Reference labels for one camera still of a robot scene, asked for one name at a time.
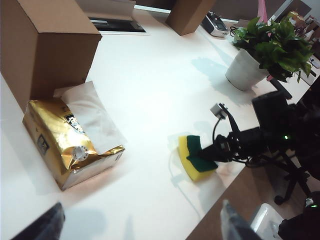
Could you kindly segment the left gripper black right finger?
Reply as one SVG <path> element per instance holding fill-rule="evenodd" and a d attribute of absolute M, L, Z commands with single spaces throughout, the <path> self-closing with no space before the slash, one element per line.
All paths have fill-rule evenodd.
<path fill-rule="evenodd" d="M 222 202 L 221 234 L 224 240 L 261 240 L 247 221 L 232 207 L 227 199 Z"/>

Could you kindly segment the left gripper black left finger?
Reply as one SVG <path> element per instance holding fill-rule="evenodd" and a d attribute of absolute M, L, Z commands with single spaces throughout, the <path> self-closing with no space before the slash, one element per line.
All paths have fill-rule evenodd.
<path fill-rule="evenodd" d="M 60 202 L 57 202 L 12 239 L 59 240 L 64 222 L 64 208 Z"/>

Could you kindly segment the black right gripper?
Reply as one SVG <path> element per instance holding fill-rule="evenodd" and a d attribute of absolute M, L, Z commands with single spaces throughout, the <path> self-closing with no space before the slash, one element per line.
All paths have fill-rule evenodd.
<path fill-rule="evenodd" d="M 259 127 L 232 131 L 227 137 L 219 134 L 211 144 L 198 152 L 205 161 L 231 162 L 258 156 L 266 151 L 263 132 Z"/>

